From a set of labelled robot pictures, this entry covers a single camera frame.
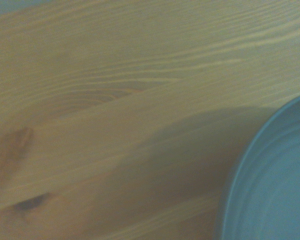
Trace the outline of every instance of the ceramic dish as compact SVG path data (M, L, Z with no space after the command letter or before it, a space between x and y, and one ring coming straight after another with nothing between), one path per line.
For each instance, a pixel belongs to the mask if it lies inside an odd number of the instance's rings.
M236 161L215 240L300 240L300 97L279 109Z

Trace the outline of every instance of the pine wood surface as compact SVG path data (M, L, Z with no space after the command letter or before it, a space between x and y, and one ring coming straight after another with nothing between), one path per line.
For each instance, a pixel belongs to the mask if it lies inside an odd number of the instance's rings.
M0 186L0 239L212 239L232 163L299 95L300 1L55 0L2 15L0 136L33 139Z

